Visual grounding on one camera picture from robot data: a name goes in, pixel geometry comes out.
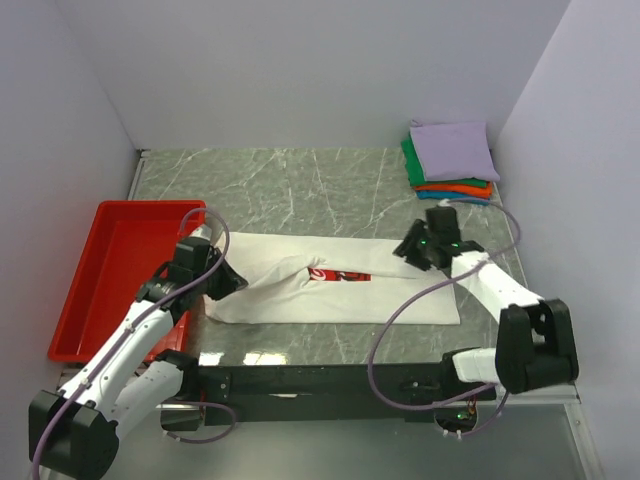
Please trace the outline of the white printed t-shirt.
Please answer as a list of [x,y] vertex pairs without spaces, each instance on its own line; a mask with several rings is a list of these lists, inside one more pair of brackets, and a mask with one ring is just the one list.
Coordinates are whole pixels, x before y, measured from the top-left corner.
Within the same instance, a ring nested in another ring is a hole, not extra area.
[[204,301],[226,324],[383,324],[446,278],[394,256],[395,240],[234,232],[229,244],[226,260],[248,285]]

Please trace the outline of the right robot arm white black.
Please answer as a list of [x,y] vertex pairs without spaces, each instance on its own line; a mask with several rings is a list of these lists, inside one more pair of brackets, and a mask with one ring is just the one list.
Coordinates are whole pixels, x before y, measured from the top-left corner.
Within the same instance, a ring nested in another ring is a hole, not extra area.
[[498,324],[496,346],[445,353],[439,387],[460,399],[476,383],[510,394],[574,382],[579,362],[565,302],[546,300],[502,270],[477,242],[464,240],[456,210],[436,206],[414,221],[394,255],[422,271],[437,269],[446,286],[466,289]]

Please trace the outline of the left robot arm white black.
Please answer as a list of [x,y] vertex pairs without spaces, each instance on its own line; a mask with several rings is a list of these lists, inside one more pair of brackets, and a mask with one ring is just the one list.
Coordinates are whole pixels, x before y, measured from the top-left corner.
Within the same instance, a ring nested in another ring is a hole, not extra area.
[[28,409],[32,478],[48,469],[72,479],[100,479],[121,441],[158,405],[204,405],[198,362],[186,353],[166,349],[141,376],[135,372],[202,296],[221,300],[246,287],[227,252],[200,236],[180,240],[93,358],[56,391],[34,397]]

